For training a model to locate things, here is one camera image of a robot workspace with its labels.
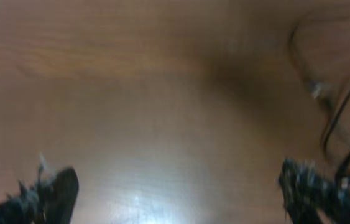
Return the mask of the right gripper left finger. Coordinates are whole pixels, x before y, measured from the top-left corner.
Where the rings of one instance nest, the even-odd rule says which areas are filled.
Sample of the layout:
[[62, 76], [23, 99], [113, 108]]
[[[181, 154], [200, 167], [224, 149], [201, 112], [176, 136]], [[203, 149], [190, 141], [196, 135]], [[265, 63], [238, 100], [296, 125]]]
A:
[[79, 192], [76, 170], [66, 166], [44, 179], [46, 168], [41, 163], [32, 185], [27, 187], [19, 181], [19, 194], [8, 194], [0, 203], [0, 224], [71, 223]]

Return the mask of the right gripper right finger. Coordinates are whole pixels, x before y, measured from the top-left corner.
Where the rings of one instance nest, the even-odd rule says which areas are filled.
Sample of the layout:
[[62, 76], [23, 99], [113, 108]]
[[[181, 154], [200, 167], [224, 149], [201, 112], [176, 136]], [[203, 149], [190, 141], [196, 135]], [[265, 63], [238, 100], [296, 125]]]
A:
[[338, 187], [313, 168], [286, 159], [279, 174], [283, 206], [293, 223], [321, 223], [321, 210], [335, 223], [350, 223], [350, 190]]

